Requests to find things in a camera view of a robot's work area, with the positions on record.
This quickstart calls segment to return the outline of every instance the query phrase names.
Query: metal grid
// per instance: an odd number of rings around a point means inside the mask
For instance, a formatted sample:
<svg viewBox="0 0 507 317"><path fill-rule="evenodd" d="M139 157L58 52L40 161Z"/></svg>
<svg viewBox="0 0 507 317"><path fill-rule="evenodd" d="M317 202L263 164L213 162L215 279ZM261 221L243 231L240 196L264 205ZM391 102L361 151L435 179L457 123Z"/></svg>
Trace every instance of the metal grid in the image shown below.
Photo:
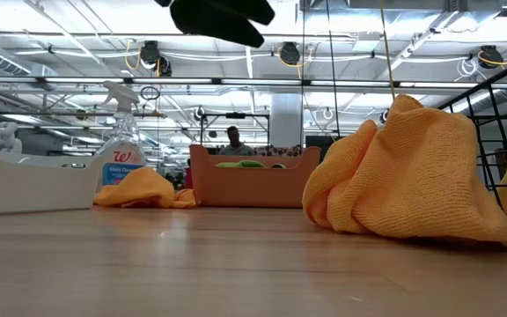
<svg viewBox="0 0 507 317"><path fill-rule="evenodd" d="M454 107L456 107L456 105L463 105L463 102L466 102L465 105L467 106L466 110L468 110L468 118L473 121L474 126L476 127L476 135L479 144L479 155L477 156L477 159L479 159L480 162L479 164L477 164L477 166L481 169L484 184L487 190L492 191L494 193L496 201L498 202L501 208L502 208L501 199L496 189L507 187L507 185L497 184L495 170L491 167L493 166L500 167L502 166L502 164L498 164L497 162L496 164L489 163L489 160L494 160L494 157L498 155L498 152L487 151L486 144L494 144L494 143L501 144L503 147L502 153L504 153L505 158L507 160L507 127L504 124L504 122L507 122L507 113L505 114L501 113L503 109L500 109L496 103L495 97L496 92L494 88L495 85L498 85L496 82L506 77L507 77L507 69L489 78L483 83L478 84L476 87L470 89L469 91L463 92L459 96L445 102L442 106L438 108L453 113ZM471 102L472 98L471 96L478 94L478 92L488 92L486 98L489 98L489 101L492 105L491 108L491 111L493 112L492 114L488 115L478 114L479 111L478 110L475 111L473 107L474 101ZM494 137L485 138L481 133L482 126L485 126L493 122L496 122L497 124L497 132L499 133L501 139L494 139Z"/></svg>

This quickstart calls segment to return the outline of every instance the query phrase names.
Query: ceiling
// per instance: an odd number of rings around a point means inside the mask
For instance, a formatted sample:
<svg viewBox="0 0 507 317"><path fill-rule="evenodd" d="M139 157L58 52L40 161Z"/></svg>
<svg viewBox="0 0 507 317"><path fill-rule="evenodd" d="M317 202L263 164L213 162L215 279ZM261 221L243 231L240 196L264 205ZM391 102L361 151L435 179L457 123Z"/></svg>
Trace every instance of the ceiling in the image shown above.
<svg viewBox="0 0 507 317"><path fill-rule="evenodd" d="M333 5L339 2L330 0ZM100 60L80 49L79 45L64 36L61 29L48 18L20 0L0 0L0 52L19 64L41 64L49 67L60 77L155 77L141 65L135 66L137 48L144 40L158 41L162 54L169 59L176 77L220 77L251 79L320 79L320 80L387 80L386 49L383 39L378 39L382 24L377 18L377 8L352 9L336 8L331 11L331 21L323 18L317 4L314 10L304 13L298 9L298 0L270 0L276 18L269 26L255 25L265 34L265 43L260 48L245 48L241 45L202 36L182 34L174 25L169 9L162 8L153 0L46 0L39 1L48 17L65 29L78 43ZM387 39L392 62L397 55L411 48L403 63L393 67L394 81L412 82L479 82L499 70L485 70L463 74L472 68L463 66L462 59L471 51L478 52L481 45L496 45L507 60L507 14L502 14L507 1L498 2L499 10L471 3L471 12L450 13L443 8L436 10L440 1L392 1L387 11ZM406 10L396 4L415 3L420 7ZM438 32L428 34L432 26ZM286 67L277 56L277 50L285 41L294 41L306 61L302 68ZM9 76L0 71L0 76ZM168 114L167 119L141 118L139 125L146 140L172 146L177 150L177 159L184 159L186 148L198 133L191 130L189 135L180 128L196 128L194 111L201 106L207 113L243 112L268 114L275 93L299 93L270 85L233 86L223 85L154 85L160 88L162 97L146 102L141 99L139 107L145 104L145 112L155 107ZM139 92L143 85L133 85ZM356 129L364 120L377 120L380 113L390 107L392 96L389 89L361 91L343 89L334 94L333 86L313 89L306 87L304 126L306 134L321 134L322 129L337 129L335 116L338 115L342 134ZM114 111L114 102L101 106L106 91L100 84L77 85L59 84L48 91L31 85L0 84L0 91L24 100L27 105L53 105L51 111L75 112L86 109L93 112ZM426 107L434 107L455 95L452 90L405 90L420 100ZM106 117L89 117L85 121L75 117L54 117L61 123L73 126L106 126ZM211 126L218 131L218 137L211 138L211 144L223 144L225 128L237 125L244 132L242 137L249 144L267 142L267 134L254 120L234 120L221 117ZM75 131L61 129L62 133L75 136ZM92 137L107 137L107 131L93 133Z"/></svg>

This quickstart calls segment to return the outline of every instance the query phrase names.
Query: spray bottle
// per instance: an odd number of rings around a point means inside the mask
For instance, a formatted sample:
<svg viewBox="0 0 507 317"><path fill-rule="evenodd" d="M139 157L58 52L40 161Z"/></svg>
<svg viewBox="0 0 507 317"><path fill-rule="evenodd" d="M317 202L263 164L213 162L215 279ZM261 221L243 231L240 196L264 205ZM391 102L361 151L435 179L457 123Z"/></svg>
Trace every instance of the spray bottle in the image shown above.
<svg viewBox="0 0 507 317"><path fill-rule="evenodd" d="M140 101L138 95L128 87L108 80L103 85L109 90L103 105L115 98L119 106L113 116L115 123L109 140L96 153L106 157L98 190L103 185L118 184L128 173L146 165L140 132L131 114L132 105Z"/></svg>

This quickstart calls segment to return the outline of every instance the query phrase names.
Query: man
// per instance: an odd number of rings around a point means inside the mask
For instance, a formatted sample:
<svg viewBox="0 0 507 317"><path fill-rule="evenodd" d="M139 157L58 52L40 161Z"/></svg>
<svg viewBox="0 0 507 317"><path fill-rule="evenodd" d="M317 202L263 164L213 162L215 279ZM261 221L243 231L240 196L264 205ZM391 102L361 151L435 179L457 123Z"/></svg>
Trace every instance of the man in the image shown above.
<svg viewBox="0 0 507 317"><path fill-rule="evenodd" d="M239 141L238 128L231 126L226 130L228 139L230 139L230 145L224 147L218 155L238 155L238 156L253 156L254 149L241 143Z"/></svg>

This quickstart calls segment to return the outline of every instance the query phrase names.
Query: white tray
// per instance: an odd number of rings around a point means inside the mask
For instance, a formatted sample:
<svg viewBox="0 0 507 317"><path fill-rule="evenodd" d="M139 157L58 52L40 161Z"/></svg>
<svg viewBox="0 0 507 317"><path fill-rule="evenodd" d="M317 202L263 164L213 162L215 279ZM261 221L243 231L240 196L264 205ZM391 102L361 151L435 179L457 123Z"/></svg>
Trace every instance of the white tray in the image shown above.
<svg viewBox="0 0 507 317"><path fill-rule="evenodd" d="M13 153L0 153L0 156L4 159L0 159L0 214L92 206L102 158ZM85 168L72 168L72 164L84 164Z"/></svg>

